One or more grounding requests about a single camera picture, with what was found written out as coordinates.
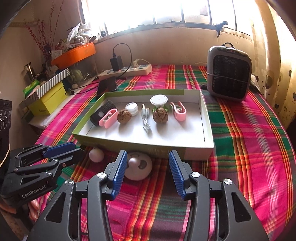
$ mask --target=power strip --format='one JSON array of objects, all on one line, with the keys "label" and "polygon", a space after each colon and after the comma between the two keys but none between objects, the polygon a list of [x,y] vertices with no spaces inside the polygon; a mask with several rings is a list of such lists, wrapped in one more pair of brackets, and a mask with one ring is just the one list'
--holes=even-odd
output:
[{"label": "power strip", "polygon": [[[110,77],[120,76],[124,71],[126,71],[128,67],[124,67],[121,70],[113,71],[112,69],[105,70],[103,73],[99,74],[99,79],[104,80]],[[130,68],[122,77],[130,77],[130,76],[139,76],[139,75],[148,75],[152,72],[152,66],[150,64],[139,65],[136,68]]]}]

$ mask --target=pink plastic object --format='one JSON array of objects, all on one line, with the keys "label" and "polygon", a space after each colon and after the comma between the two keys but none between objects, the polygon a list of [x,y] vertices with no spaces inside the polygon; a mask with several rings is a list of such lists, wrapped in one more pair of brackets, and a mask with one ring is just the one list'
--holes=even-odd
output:
[{"label": "pink plastic object", "polygon": [[179,101],[178,102],[178,107],[179,108],[177,108],[176,105],[173,102],[171,102],[170,104],[171,104],[171,107],[173,109],[173,113],[174,113],[174,116],[175,116],[176,120],[177,121],[186,120],[187,111],[186,111],[185,107],[183,106],[183,104]]},{"label": "pink plastic object", "polygon": [[100,119],[99,126],[105,126],[105,128],[109,128],[117,120],[117,116],[118,116],[117,109],[109,110],[108,113],[102,119]]}]

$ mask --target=green and white tray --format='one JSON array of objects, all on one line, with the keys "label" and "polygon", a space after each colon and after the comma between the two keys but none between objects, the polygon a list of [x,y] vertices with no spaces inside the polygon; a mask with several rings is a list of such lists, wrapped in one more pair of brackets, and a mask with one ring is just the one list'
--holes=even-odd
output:
[{"label": "green and white tray", "polygon": [[[181,101],[187,109],[186,120],[178,122],[171,111],[165,124],[156,124],[152,118],[153,106],[150,98],[164,94],[169,102]],[[125,125],[116,121],[110,128],[97,127],[89,117],[107,100],[111,100],[118,111],[126,104],[136,102],[139,112]],[[141,118],[142,104],[150,108],[148,123],[151,130],[146,133]],[[150,156],[168,158],[171,150],[177,150],[181,159],[204,161],[213,149],[213,135],[207,107],[199,90],[140,90],[104,93],[91,107],[73,131],[75,138],[83,145],[103,147],[119,152],[141,151]]]}]

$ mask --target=orange box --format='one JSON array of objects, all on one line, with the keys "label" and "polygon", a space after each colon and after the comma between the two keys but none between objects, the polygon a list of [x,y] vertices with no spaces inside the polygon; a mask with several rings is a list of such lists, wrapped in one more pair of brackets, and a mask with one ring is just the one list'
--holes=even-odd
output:
[{"label": "orange box", "polygon": [[71,49],[57,57],[52,61],[52,65],[56,65],[60,70],[63,70],[95,53],[94,43],[88,43]]}]

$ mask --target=white lid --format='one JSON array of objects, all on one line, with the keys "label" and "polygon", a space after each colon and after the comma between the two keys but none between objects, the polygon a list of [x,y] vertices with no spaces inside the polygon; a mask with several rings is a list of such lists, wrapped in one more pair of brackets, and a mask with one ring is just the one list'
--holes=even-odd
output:
[{"label": "white lid", "polygon": [[154,95],[150,99],[150,103],[156,107],[163,107],[168,101],[165,95]]},{"label": "white lid", "polygon": [[128,110],[132,116],[135,116],[138,113],[138,105],[135,102],[128,103],[126,105],[126,110]]}]

